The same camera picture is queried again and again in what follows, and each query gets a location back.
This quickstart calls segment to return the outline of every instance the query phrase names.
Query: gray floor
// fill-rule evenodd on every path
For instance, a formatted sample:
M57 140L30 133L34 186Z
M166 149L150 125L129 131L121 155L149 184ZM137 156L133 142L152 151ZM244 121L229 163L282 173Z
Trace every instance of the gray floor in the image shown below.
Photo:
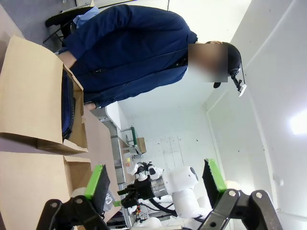
M45 27L45 20L50 16L75 7L74 0L0 0L0 4L22 31L25 38L38 44L43 44L51 33L57 27ZM45 47L52 51L60 48L60 42L54 36L44 44Z

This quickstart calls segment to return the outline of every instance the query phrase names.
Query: ceiling light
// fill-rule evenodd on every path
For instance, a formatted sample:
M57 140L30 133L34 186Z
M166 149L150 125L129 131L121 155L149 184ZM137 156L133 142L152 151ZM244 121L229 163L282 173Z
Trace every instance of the ceiling light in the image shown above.
M290 120L290 125L295 135L307 134L307 110L300 112Z

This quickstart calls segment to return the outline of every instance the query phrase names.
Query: black bag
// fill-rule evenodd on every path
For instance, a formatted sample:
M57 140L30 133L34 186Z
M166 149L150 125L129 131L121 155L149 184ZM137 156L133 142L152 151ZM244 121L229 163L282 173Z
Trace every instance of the black bag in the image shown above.
M63 70L62 75L62 137L68 139L72 133L76 99L73 97L72 79Z

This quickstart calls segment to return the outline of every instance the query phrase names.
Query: black cap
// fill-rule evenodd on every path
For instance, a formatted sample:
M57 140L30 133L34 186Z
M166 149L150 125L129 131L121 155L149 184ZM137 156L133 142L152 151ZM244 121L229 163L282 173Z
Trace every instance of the black cap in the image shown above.
M228 71L228 74L229 74L231 70L233 70L235 68L239 68L239 66L241 64L241 54L240 54L239 50L234 45L232 45L228 42L222 42L222 44L227 45L227 51L228 51L227 71ZM216 83L214 83L213 87L216 89L216 88L220 87L220 85L221 85L220 82L216 82Z

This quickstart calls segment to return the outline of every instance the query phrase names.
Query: person's left hand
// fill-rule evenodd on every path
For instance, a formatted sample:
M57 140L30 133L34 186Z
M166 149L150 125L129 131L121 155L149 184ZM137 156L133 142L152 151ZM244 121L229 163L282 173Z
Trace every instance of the person's left hand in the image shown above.
M96 108L96 105L94 103L87 103L84 107L91 111Z

